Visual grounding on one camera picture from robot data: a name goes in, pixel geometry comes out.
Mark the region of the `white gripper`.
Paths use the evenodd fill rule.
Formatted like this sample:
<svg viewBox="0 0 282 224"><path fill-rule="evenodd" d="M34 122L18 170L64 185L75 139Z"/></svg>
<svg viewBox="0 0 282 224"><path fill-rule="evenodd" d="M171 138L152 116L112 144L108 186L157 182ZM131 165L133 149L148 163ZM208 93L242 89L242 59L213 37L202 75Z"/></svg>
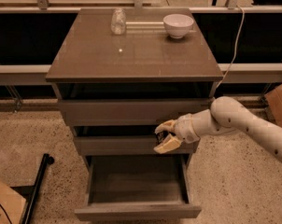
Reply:
<svg viewBox="0 0 282 224"><path fill-rule="evenodd" d="M181 142L190 144L200 140L192 125L192 114L179 117L177 120L170 119L160 124L155 133L169 132L162 143L154 148L159 154L164 154L180 147Z"/></svg>

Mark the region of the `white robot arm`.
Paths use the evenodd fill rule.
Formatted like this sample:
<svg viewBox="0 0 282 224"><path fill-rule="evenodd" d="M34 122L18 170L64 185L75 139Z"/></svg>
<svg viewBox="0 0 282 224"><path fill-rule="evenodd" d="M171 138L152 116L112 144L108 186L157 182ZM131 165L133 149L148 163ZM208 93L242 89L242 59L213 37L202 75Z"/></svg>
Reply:
<svg viewBox="0 0 282 224"><path fill-rule="evenodd" d="M168 134L154 150L163 154L182 144L199 141L205 135L228 134L235 130L245 133L282 163L282 128L255 116L227 96L215 99L209 109L160 124L155 133Z"/></svg>

